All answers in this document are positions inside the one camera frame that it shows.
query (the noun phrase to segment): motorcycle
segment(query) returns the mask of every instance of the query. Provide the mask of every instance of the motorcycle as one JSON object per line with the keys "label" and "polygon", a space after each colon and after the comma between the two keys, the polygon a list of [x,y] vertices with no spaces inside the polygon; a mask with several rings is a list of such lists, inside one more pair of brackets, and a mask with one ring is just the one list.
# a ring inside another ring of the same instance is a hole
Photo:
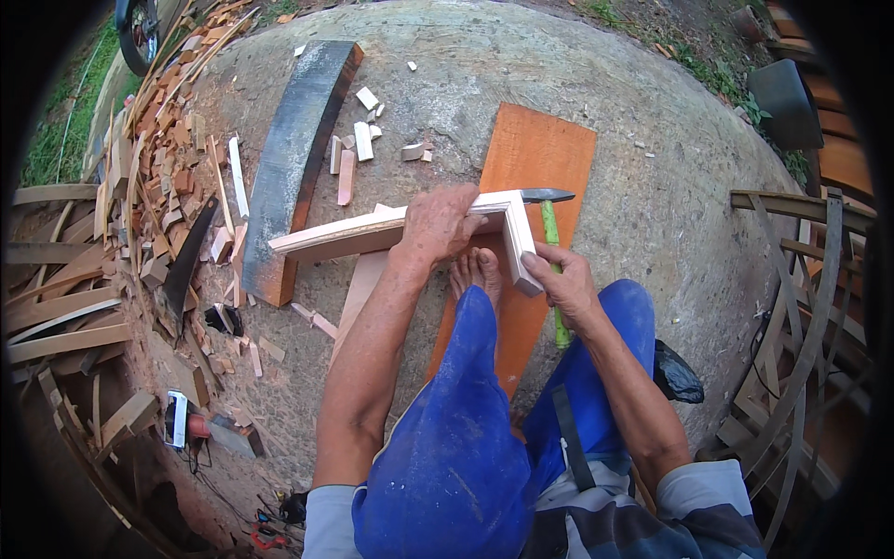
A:
{"label": "motorcycle", "polygon": [[114,26],[124,62],[133,73],[145,76],[161,45],[156,0],[115,0]]}

